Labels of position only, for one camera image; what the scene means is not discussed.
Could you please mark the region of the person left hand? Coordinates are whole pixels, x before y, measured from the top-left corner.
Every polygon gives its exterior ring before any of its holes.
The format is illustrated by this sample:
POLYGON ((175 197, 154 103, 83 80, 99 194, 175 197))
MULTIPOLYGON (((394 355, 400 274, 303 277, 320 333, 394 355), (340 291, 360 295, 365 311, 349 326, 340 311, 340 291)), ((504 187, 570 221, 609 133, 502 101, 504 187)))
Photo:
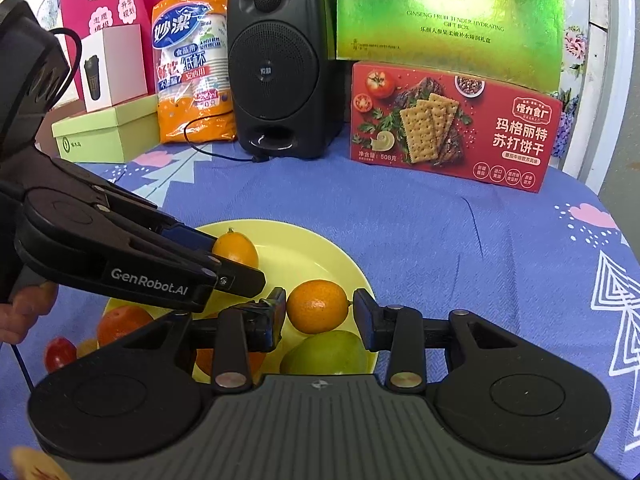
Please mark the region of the person left hand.
POLYGON ((8 304, 0 304, 2 344, 20 344, 38 318, 50 313, 57 296, 58 285, 45 282, 25 287, 8 304))

